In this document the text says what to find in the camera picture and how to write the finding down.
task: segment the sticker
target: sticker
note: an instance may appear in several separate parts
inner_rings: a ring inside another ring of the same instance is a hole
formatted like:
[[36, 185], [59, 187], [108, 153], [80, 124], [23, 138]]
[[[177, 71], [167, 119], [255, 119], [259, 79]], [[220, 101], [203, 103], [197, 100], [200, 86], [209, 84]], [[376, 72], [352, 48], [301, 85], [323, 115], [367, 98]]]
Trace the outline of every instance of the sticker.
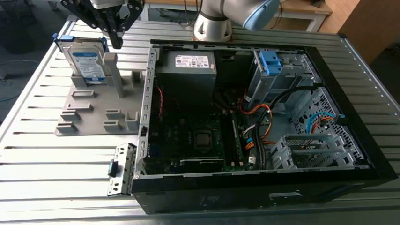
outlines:
[[249, 156], [249, 163], [256, 164], [256, 157]]
[[244, 95], [244, 100], [247, 101], [247, 102], [251, 102], [251, 97], [248, 97], [247, 95]]
[[80, 70], [81, 76], [89, 83], [101, 83], [105, 79], [103, 67], [97, 64], [97, 54], [96, 53], [72, 53], [73, 60]]
[[175, 57], [176, 68], [209, 68], [208, 57], [201, 55], [177, 55]]

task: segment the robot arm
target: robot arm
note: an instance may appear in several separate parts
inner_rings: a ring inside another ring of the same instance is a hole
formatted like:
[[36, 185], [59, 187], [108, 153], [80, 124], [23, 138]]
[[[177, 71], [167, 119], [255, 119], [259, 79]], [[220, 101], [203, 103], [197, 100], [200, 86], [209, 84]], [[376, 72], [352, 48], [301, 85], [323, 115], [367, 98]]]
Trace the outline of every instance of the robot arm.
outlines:
[[[139, 18], [144, 0], [61, 0], [63, 6], [111, 39], [120, 49], [123, 35]], [[120, 17], [120, 7], [128, 4], [129, 14]], [[199, 41], [228, 41], [231, 20], [248, 30], [264, 28], [277, 11], [280, 0], [203, 0], [193, 33]]]
[[203, 0], [193, 27], [196, 39], [228, 41], [232, 36], [231, 20], [251, 31], [261, 30], [279, 6], [280, 0]]
[[[128, 4], [129, 14], [120, 17], [123, 4]], [[61, 0], [61, 5], [93, 29], [101, 29], [115, 49], [121, 48], [124, 32], [140, 16], [144, 0]]]

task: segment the slotted table surface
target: slotted table surface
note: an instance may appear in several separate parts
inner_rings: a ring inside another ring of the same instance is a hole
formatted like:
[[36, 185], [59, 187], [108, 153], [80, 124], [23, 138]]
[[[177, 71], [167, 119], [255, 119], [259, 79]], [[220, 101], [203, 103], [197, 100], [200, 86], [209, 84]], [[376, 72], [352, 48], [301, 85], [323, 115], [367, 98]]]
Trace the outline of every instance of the slotted table surface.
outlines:
[[[60, 34], [101, 37], [81, 21]], [[191, 40], [191, 30], [169, 22], [136, 21], [119, 54], [121, 75], [144, 71], [151, 39]], [[335, 34], [233, 29], [233, 41], [317, 47], [395, 171], [400, 173], [399, 105], [345, 39]], [[0, 222], [77, 224], [384, 224], [400, 215], [400, 180], [367, 188], [325, 204], [260, 210], [145, 215], [129, 197], [107, 198], [108, 162], [115, 146], [137, 137], [56, 137], [55, 126], [71, 86], [72, 70], [55, 44], [0, 127]]]

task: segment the blue cable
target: blue cable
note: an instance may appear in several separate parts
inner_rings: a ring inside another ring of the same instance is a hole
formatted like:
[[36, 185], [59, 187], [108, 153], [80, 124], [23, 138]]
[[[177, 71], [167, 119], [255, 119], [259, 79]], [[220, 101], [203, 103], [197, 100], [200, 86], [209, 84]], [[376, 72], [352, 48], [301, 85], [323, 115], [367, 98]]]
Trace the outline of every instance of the blue cable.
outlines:
[[325, 114], [325, 115], [331, 116], [332, 118], [335, 118], [335, 116], [328, 112], [317, 112], [316, 114], [313, 114], [311, 116], [311, 118], [308, 119], [308, 121], [307, 121], [307, 126], [305, 126], [305, 133], [307, 134], [311, 132], [311, 123], [312, 123], [313, 119], [316, 118], [316, 116], [320, 115], [320, 114]]
[[20, 96], [20, 94], [17, 94], [16, 96], [11, 97], [11, 98], [7, 98], [7, 99], [0, 99], [0, 102], [7, 102], [15, 98], [17, 98]]

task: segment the metal case frame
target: metal case frame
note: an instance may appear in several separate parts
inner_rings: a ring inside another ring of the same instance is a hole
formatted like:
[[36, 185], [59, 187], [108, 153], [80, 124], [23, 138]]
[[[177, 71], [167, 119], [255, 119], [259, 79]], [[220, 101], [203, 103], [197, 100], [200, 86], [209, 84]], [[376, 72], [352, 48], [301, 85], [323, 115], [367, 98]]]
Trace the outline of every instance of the metal case frame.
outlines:
[[317, 203], [368, 186], [376, 186], [397, 178], [397, 175], [380, 151], [360, 116], [333, 77], [333, 74], [315, 47], [263, 44], [231, 44], [193, 41], [152, 40], [147, 68], [145, 91], [143, 96], [140, 136], [136, 163], [145, 157], [148, 149], [151, 118], [151, 90], [153, 88], [155, 65], [160, 48], [173, 50], [303, 50], [325, 85], [327, 92], [339, 109], [347, 115], [347, 128], [372, 165], [368, 169], [312, 171], [292, 173], [265, 173], [263, 171], [237, 176], [188, 175], [147, 178], [137, 173], [131, 176], [131, 192], [147, 213], [168, 213], [225, 208], [263, 208], [284, 204]]

